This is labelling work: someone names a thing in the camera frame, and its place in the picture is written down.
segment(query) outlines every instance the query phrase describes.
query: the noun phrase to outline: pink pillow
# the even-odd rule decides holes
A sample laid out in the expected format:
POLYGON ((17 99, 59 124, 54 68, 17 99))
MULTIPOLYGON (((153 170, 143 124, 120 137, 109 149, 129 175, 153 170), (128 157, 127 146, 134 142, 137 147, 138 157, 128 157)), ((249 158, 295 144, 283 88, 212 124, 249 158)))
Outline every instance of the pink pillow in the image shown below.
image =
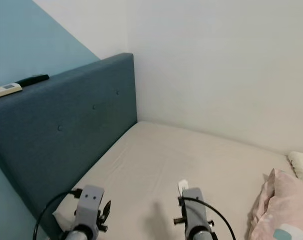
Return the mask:
POLYGON ((273 169, 252 216, 250 240, 303 240, 303 181, 273 169))

